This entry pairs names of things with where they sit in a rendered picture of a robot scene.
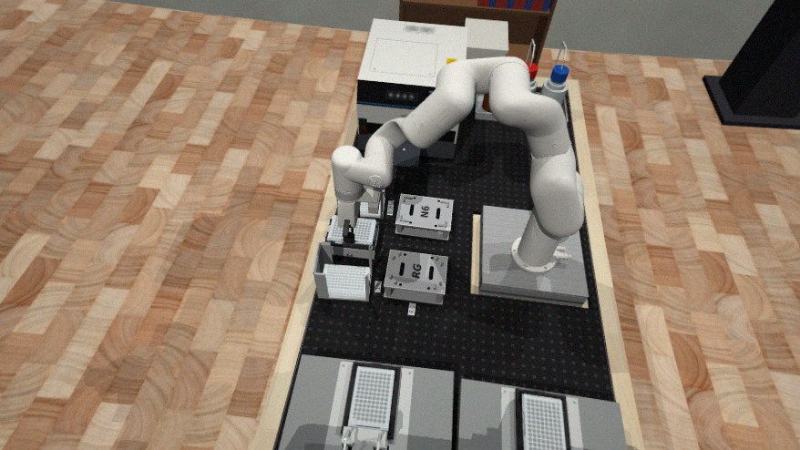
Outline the red bottle cap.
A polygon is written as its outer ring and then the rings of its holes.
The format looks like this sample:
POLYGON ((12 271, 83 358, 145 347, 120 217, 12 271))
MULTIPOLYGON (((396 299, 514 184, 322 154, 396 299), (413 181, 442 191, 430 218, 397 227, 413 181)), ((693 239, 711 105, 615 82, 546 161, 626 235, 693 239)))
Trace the red bottle cap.
POLYGON ((537 74, 538 66, 536 64, 532 63, 532 66, 529 67, 530 62, 527 62, 526 64, 527 64, 528 69, 529 69, 530 78, 534 78, 536 76, 536 74, 537 74))

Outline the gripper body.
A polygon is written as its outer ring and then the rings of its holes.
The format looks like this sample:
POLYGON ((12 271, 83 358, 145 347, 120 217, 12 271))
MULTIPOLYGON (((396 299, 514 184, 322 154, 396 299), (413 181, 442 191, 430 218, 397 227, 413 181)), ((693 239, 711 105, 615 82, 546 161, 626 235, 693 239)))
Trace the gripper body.
MULTIPOLYGON (((335 197, 336 197, 336 195, 335 195, 335 197)), ((344 220, 349 220, 350 221, 350 225, 353 227, 353 229, 355 228, 356 222, 357 222, 357 219, 358 219, 358 215, 359 215, 360 205, 361 205, 360 201, 356 201, 356 200, 354 200, 354 201, 343 201, 343 200, 338 199, 337 216, 338 216, 338 226, 340 228, 343 227, 344 220)))

